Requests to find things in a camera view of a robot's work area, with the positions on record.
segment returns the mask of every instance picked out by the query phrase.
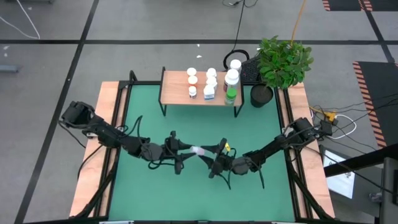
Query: pill bottle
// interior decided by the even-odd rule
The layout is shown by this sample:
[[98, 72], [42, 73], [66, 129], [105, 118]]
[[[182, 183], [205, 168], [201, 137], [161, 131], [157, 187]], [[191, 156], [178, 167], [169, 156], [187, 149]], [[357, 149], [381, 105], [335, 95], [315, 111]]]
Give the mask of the pill bottle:
[[194, 75], [188, 77], [188, 83], [189, 83], [190, 86], [195, 86], [196, 87], [196, 85], [198, 83], [198, 77], [196, 77]]
[[206, 72], [206, 77], [217, 77], [217, 72], [214, 68], [209, 68]]
[[229, 69], [225, 75], [224, 80], [224, 91], [226, 92], [230, 88], [237, 88], [239, 82], [239, 73], [235, 69]]
[[213, 100], [215, 96], [214, 88], [206, 85], [203, 89], [203, 95], [205, 96], [205, 100]]
[[197, 74], [197, 70], [196, 70], [195, 68], [188, 68], [187, 74], [188, 74], [189, 76], [196, 75], [196, 74]]
[[215, 77], [208, 77], [206, 81], [206, 85], [212, 86], [214, 91], [217, 90], [217, 79]]
[[194, 86], [189, 87], [189, 97], [195, 99], [197, 97], [197, 88]]
[[229, 69], [235, 69], [238, 71], [238, 73], [241, 73], [241, 69], [242, 69], [241, 61], [238, 59], [232, 60], [231, 63], [229, 64]]
[[230, 88], [227, 90], [225, 94], [225, 104], [226, 105], [234, 105], [236, 99], [237, 91], [235, 89]]

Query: black pot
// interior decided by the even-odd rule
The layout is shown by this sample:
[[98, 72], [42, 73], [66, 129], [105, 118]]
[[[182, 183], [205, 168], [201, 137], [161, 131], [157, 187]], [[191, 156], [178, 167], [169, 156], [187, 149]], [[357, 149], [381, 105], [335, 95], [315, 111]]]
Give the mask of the black pot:
[[263, 83], [255, 84], [250, 91], [250, 102], [254, 107], [260, 108], [270, 102], [273, 96], [274, 92], [271, 88]]

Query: gray floor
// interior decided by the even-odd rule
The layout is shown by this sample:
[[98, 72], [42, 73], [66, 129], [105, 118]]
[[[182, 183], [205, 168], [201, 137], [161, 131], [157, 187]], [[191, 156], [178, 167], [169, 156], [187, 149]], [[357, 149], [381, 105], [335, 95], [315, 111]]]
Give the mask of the gray floor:
[[[23, 2], [42, 39], [78, 40], [92, 0], [58, 0], [54, 4]], [[300, 1], [260, 0], [244, 10], [240, 39], [279, 35], [289, 39]], [[240, 7], [224, 7], [211, 0], [100, 0], [88, 39], [234, 39]], [[373, 12], [386, 40], [398, 40], [398, 14]], [[15, 3], [0, 1], [0, 16], [29, 35], [29, 21]], [[0, 22], [0, 39], [26, 39]], [[326, 12], [322, 2], [308, 0], [296, 39], [377, 40], [364, 12]], [[386, 62], [378, 45], [311, 45], [315, 62], [305, 86], [311, 105], [325, 108], [362, 102], [352, 62]], [[127, 79], [133, 69], [140, 80], [158, 80], [161, 67], [185, 70], [195, 67], [222, 70], [229, 44], [180, 45], [85, 45], [64, 108], [71, 100], [93, 106], [101, 82]], [[256, 53], [257, 45], [237, 49]], [[398, 58], [398, 46], [389, 49]], [[20, 65], [18, 74], [0, 74], [0, 223], [13, 223], [49, 127], [76, 45], [0, 44], [0, 64]], [[347, 112], [357, 118], [364, 112]], [[376, 147], [367, 118], [357, 122], [354, 139]], [[74, 133], [84, 142], [78, 131]], [[338, 140], [363, 152], [372, 149], [347, 138]], [[324, 145], [348, 156], [358, 152], [328, 140]], [[76, 185], [83, 149], [62, 129], [55, 130], [25, 222], [67, 218]], [[364, 213], [333, 202], [342, 220], [372, 222]]]

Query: green mat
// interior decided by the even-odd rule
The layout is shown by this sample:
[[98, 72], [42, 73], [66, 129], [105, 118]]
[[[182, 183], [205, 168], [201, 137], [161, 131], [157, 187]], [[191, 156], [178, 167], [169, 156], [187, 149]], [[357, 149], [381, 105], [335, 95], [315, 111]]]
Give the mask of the green mat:
[[[157, 144], [163, 144], [173, 130], [183, 142], [198, 146], [218, 144], [226, 138], [239, 157], [262, 148], [280, 134], [275, 99], [263, 108], [254, 108], [250, 89], [251, 86], [244, 87], [246, 104], [237, 118], [230, 107], [180, 105], [169, 105], [167, 116], [163, 117], [158, 103], [159, 86], [135, 85], [126, 125], [132, 127], [143, 115], [140, 134]], [[258, 172], [231, 174], [229, 190], [221, 177], [208, 178], [210, 171], [197, 156], [184, 162], [180, 175], [174, 174], [173, 166], [150, 170], [147, 164], [121, 151], [109, 220], [294, 221], [282, 151], [261, 169], [265, 190]]]

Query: green bottle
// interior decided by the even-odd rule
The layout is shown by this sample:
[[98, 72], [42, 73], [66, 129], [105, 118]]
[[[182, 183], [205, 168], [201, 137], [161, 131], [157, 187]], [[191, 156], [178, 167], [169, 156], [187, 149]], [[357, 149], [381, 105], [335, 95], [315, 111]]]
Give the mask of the green bottle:
[[225, 104], [234, 105], [235, 98], [236, 98], [236, 89], [234, 88], [228, 89], [225, 94]]

